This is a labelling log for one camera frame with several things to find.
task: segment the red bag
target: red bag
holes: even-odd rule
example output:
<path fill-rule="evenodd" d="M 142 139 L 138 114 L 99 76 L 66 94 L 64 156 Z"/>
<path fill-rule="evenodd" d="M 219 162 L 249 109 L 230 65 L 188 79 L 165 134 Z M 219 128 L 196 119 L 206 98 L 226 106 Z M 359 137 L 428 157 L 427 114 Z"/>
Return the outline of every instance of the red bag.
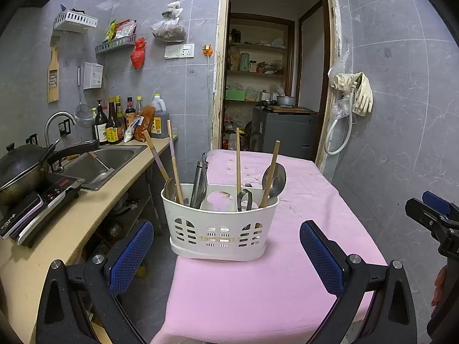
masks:
<path fill-rule="evenodd" d="M 146 41 L 143 37 L 135 40 L 135 49 L 131 53 L 131 61 L 136 70 L 141 68 L 145 61 L 145 45 Z"/>

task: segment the green box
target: green box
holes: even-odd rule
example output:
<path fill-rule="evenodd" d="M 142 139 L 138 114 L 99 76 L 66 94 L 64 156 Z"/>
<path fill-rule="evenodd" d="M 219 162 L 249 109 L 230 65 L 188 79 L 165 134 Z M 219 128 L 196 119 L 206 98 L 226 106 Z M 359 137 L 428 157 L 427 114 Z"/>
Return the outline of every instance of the green box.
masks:
<path fill-rule="evenodd" d="M 245 90 L 227 90 L 225 92 L 225 99 L 231 99 L 233 101 L 245 101 L 246 92 Z"/>

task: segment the pink tablecloth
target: pink tablecloth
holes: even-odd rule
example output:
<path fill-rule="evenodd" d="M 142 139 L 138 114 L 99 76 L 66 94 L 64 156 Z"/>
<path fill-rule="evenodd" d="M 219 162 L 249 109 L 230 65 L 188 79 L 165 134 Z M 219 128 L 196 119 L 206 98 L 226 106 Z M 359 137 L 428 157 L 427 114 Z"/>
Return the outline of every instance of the pink tablecloth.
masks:
<path fill-rule="evenodd" d="M 241 153 L 242 184 L 261 187 L 271 155 Z M 330 310 L 325 290 L 300 240 L 313 219 L 347 254 L 385 265 L 384 258 L 338 191 L 311 161 L 279 156 L 287 184 L 279 196 L 265 254 L 250 262 L 204 261 L 179 256 L 164 325 L 151 344 L 305 343 Z M 208 155 L 209 183 L 236 184 L 236 152 Z M 355 320 L 369 305 L 364 298 Z"/>

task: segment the blue gripper pad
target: blue gripper pad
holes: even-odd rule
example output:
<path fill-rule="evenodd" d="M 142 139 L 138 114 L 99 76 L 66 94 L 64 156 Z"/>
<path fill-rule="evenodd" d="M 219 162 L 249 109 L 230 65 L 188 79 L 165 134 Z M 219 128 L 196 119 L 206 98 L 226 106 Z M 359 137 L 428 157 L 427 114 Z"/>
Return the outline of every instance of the blue gripper pad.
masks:
<path fill-rule="evenodd" d="M 449 202 L 441 199 L 439 196 L 431 193 L 430 191 L 425 191 L 424 194 L 422 194 L 422 201 L 424 204 L 427 204 L 429 207 L 433 208 L 442 215 L 447 216 L 451 213 Z"/>
<path fill-rule="evenodd" d="M 344 291 L 343 270 L 307 222 L 301 224 L 300 242 L 327 292 L 339 297 Z"/>
<path fill-rule="evenodd" d="M 112 296 L 116 297 L 126 292 L 152 243 L 153 225 L 147 221 L 134 236 L 111 270 L 110 285 L 108 287 Z"/>

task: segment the hanging strainer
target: hanging strainer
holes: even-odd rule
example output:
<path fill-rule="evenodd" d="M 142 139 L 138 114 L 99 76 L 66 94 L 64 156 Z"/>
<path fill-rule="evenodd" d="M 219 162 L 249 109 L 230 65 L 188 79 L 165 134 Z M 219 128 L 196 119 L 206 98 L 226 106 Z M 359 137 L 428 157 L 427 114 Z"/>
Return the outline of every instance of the hanging strainer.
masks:
<path fill-rule="evenodd" d="M 75 119 L 79 126 L 90 128 L 92 126 L 92 111 L 88 105 L 81 104 L 81 66 L 78 66 L 78 95 L 80 104 L 75 109 Z"/>

